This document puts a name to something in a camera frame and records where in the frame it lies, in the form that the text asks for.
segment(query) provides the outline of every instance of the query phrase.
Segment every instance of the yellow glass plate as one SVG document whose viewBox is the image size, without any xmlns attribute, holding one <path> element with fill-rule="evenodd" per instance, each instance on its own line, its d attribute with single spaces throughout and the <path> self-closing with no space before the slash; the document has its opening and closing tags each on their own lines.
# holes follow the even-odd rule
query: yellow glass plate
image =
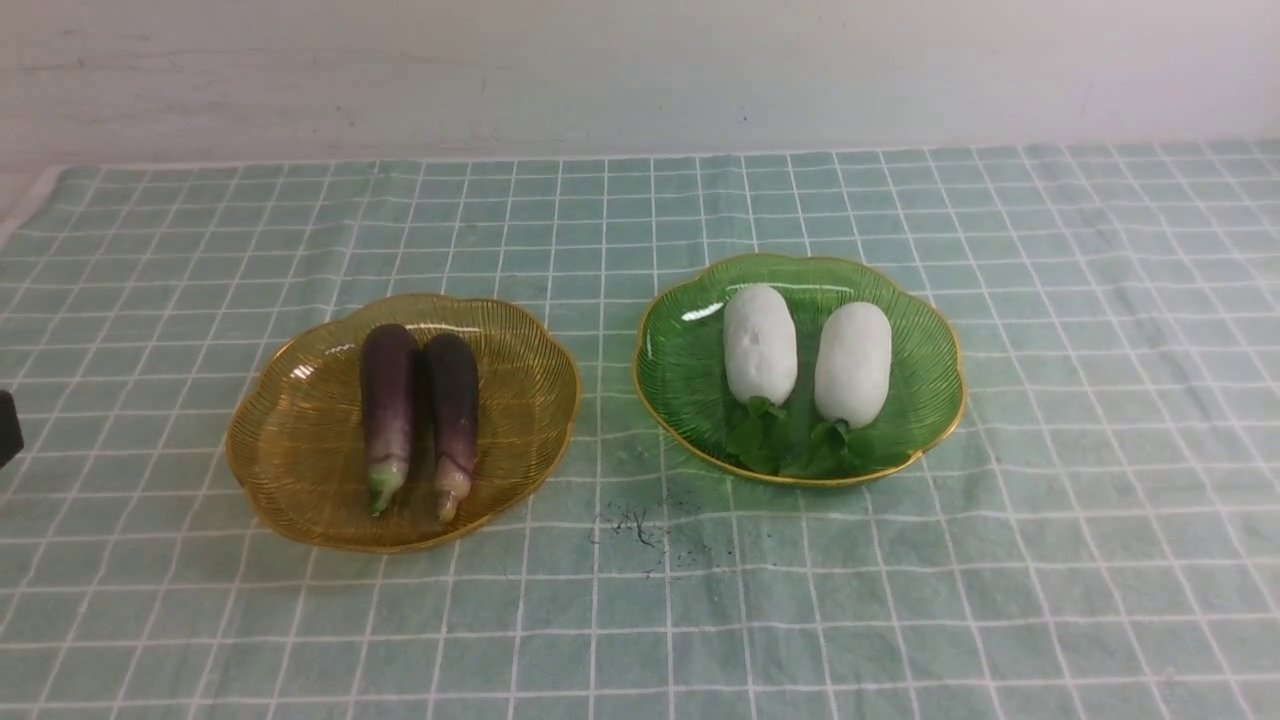
<svg viewBox="0 0 1280 720">
<path fill-rule="evenodd" d="M 475 486 L 445 527 L 435 521 L 429 415 L 417 423 L 404 487 L 383 516 L 369 512 L 360 347 L 381 323 L 399 323 L 424 343 L 442 331 L 457 333 L 476 355 Z M 362 552 L 425 550 L 479 529 L 536 491 L 568 448 L 581 397 L 568 351 L 526 310 L 490 299 L 398 295 L 280 348 L 236 410 L 227 459 L 253 512 L 284 537 Z"/>
</svg>

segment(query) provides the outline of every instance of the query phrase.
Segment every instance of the black object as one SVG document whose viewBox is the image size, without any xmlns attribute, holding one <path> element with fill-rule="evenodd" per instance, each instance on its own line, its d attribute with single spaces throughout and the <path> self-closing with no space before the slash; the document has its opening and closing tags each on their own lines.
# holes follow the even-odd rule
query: black object
<svg viewBox="0 0 1280 720">
<path fill-rule="evenodd" d="M 22 452 L 22 425 L 18 424 L 18 406 L 13 393 L 0 389 L 0 468 Z"/>
</svg>

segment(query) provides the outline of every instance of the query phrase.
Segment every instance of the eggplant stem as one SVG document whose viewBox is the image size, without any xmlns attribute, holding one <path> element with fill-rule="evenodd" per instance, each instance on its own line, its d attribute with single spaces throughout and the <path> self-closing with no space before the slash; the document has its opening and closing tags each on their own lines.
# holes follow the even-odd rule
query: eggplant stem
<svg viewBox="0 0 1280 720">
<path fill-rule="evenodd" d="M 381 515 L 392 501 L 396 491 L 404 484 L 404 468 L 399 462 L 388 462 L 369 470 L 370 514 Z"/>
<path fill-rule="evenodd" d="M 458 514 L 458 503 L 471 493 L 471 474 L 448 455 L 442 455 L 435 466 L 436 518 L 452 523 Z"/>
</svg>

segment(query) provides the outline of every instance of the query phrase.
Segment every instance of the scalloped plate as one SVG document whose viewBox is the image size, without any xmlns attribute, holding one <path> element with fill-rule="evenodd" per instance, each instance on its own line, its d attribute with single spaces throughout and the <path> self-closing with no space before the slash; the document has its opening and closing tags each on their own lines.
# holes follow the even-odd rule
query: scalloped plate
<svg viewBox="0 0 1280 720">
<path fill-rule="evenodd" d="M 360 343 L 380 323 L 426 342 L 465 338 L 480 370 L 476 482 L 452 523 L 434 520 L 431 428 L 419 425 L 415 462 L 381 518 L 369 514 L 360 427 Z M 320 547 L 425 550 L 471 533 L 536 491 L 573 434 L 577 366 L 526 310 L 492 299 L 398 295 L 312 328 L 268 363 L 241 402 L 227 459 L 253 512 L 273 530 Z"/>
<path fill-rule="evenodd" d="M 855 474 L 765 475 L 730 455 L 737 402 L 724 379 L 721 310 L 750 283 L 772 284 L 791 309 L 800 377 L 785 407 L 805 427 L 822 420 L 813 406 L 813 366 L 827 316 L 854 301 L 874 302 L 888 316 L 893 329 L 888 398 L 876 421 L 854 432 L 861 448 Z M 694 455 L 744 478 L 810 487 L 852 486 L 906 468 L 951 434 L 968 398 L 960 341 L 932 305 L 859 263 L 768 254 L 722 260 L 659 295 L 640 320 L 631 379 L 649 414 Z"/>
</svg>

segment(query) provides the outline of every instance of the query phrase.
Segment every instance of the white radish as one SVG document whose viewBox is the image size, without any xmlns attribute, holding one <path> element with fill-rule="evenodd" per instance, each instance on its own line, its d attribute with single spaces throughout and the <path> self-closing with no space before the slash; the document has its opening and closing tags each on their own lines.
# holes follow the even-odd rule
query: white radish
<svg viewBox="0 0 1280 720">
<path fill-rule="evenodd" d="M 869 425 L 888 397 L 893 331 L 884 313 L 870 302 L 836 309 L 822 325 L 813 401 L 831 423 L 852 429 Z"/>
<path fill-rule="evenodd" d="M 724 306 L 728 391 L 745 404 L 765 397 L 782 405 L 796 387 L 796 325 L 782 295 L 767 284 L 737 291 Z"/>
</svg>

